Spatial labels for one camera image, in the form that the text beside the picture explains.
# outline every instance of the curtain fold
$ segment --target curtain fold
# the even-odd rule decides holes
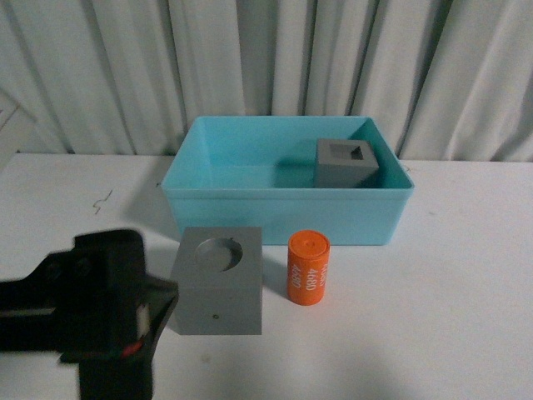
[[[366,115],[401,158],[533,161],[533,1],[0,0],[21,151],[173,154],[200,115]]]

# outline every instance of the white table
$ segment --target white table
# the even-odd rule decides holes
[[[0,279],[123,227],[170,277],[179,237],[157,185],[170,161],[15,156],[0,175]],[[312,307],[286,299],[286,247],[264,247],[263,334],[167,327],[154,398],[533,398],[533,163],[402,163],[416,190],[390,244],[333,247]],[[76,399],[76,369],[0,354],[0,398]]]

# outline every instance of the orange cylinder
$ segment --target orange cylinder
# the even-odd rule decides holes
[[[330,241],[320,232],[305,230],[289,239],[287,294],[302,306],[317,304],[324,296]]]

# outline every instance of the gray block with round hole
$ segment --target gray block with round hole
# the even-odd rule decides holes
[[[186,227],[172,278],[181,335],[260,335],[260,227]]]
[[[366,140],[317,141],[315,188],[357,188],[375,177],[378,169]]]

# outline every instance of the round hole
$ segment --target round hole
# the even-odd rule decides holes
[[[196,250],[197,264],[201,269],[221,273],[235,267],[242,258],[242,246],[233,238],[207,239]]]

